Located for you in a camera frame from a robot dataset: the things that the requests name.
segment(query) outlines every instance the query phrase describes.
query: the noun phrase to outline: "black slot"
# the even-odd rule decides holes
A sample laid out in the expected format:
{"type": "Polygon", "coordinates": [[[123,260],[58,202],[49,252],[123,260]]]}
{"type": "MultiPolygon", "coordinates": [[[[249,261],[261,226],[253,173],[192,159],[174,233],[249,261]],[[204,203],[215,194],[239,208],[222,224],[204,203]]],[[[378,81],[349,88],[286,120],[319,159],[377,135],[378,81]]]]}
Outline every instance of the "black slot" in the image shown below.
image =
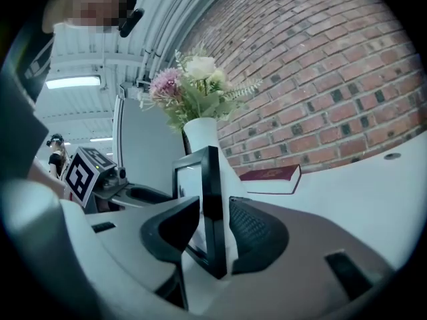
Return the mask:
{"type": "Polygon", "coordinates": [[[367,292],[372,284],[343,251],[325,256],[341,286],[352,301],[367,292]]]}
{"type": "Polygon", "coordinates": [[[113,229],[114,227],[115,225],[109,221],[105,223],[92,225],[92,229],[95,231],[95,233],[99,233],[105,230],[110,230],[110,229],[113,229]]]}

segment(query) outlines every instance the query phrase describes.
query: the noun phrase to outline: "headset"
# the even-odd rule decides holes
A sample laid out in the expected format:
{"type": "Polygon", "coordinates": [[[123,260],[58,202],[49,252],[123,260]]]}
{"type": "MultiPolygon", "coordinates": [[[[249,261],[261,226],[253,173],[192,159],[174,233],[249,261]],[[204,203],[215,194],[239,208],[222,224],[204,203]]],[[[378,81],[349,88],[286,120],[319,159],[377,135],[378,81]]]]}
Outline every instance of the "headset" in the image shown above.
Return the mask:
{"type": "MultiPolygon", "coordinates": [[[[130,11],[134,9],[136,6],[136,1],[137,0],[127,0],[126,10],[130,11]]],[[[133,28],[136,26],[138,21],[141,20],[143,15],[144,15],[144,10],[142,8],[136,9],[131,13],[129,17],[127,17],[122,22],[120,22],[118,27],[120,32],[120,37],[126,38],[132,32],[133,28]]]]}
{"type": "Polygon", "coordinates": [[[53,134],[51,139],[46,141],[46,146],[50,147],[52,142],[64,143],[64,138],[61,134],[53,134]]]}

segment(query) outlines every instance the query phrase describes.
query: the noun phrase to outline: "white rose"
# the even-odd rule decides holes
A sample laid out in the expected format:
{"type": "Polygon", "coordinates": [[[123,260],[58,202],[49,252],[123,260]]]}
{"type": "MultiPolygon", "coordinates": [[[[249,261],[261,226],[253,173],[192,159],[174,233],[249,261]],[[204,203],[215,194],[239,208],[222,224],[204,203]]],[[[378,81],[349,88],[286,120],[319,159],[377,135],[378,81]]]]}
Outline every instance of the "white rose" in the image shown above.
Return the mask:
{"type": "Polygon", "coordinates": [[[227,74],[223,69],[216,69],[211,77],[209,77],[208,81],[224,84],[227,81],[227,74]]]}
{"type": "Polygon", "coordinates": [[[212,57],[194,56],[193,59],[187,63],[186,69],[196,81],[207,79],[216,69],[215,59],[212,57]]]}

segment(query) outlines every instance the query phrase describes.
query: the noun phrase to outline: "white ceiling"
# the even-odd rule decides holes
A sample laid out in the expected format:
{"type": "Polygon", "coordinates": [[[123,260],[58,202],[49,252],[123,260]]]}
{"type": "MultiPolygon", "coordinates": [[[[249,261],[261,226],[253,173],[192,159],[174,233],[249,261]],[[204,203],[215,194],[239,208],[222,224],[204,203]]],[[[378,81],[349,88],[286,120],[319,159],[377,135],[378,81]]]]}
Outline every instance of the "white ceiling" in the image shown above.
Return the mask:
{"type": "MultiPolygon", "coordinates": [[[[101,86],[54,90],[44,86],[35,113],[49,128],[48,138],[62,134],[71,143],[69,154],[78,146],[111,153],[111,141],[89,140],[113,136],[119,85],[152,78],[158,69],[171,65],[175,48],[213,1],[137,0],[136,8],[143,8],[145,15],[127,38],[117,32],[100,34],[58,25],[47,79],[96,74],[101,86]]],[[[45,145],[37,154],[40,160],[49,155],[45,145]]]]}

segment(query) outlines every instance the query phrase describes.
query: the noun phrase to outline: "pink flower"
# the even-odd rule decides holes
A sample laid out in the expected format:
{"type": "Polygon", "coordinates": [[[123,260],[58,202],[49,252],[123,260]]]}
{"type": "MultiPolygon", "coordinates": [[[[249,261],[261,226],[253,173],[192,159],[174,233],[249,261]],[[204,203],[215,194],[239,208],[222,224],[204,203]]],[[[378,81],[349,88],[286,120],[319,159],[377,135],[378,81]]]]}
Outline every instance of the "pink flower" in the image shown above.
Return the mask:
{"type": "Polygon", "coordinates": [[[164,97],[179,99],[179,78],[181,71],[178,69],[166,69],[155,76],[150,84],[149,93],[153,100],[164,97]]]}

